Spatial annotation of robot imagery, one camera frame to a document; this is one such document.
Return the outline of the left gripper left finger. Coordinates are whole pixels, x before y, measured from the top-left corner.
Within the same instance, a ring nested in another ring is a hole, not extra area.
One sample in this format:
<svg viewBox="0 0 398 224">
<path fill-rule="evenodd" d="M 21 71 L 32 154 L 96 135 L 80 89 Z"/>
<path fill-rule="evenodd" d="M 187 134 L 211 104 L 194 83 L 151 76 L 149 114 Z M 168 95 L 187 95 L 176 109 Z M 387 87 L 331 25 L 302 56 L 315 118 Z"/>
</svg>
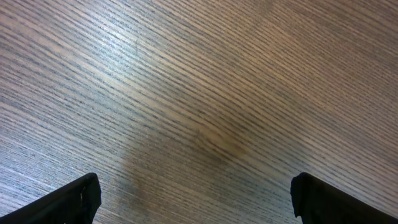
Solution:
<svg viewBox="0 0 398 224">
<path fill-rule="evenodd" d="M 92 224 L 101 205 L 98 176 L 88 173 L 1 217 L 1 224 Z"/>
</svg>

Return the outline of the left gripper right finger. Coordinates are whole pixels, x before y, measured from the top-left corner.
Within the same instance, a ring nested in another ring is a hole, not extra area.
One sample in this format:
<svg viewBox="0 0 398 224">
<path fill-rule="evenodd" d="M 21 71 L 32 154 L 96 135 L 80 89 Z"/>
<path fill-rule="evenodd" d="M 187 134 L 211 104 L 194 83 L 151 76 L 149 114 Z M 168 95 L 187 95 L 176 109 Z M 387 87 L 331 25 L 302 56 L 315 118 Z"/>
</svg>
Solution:
<svg viewBox="0 0 398 224">
<path fill-rule="evenodd" d="M 290 195 L 303 224 L 397 224 L 397 218 L 306 172 L 292 179 Z"/>
</svg>

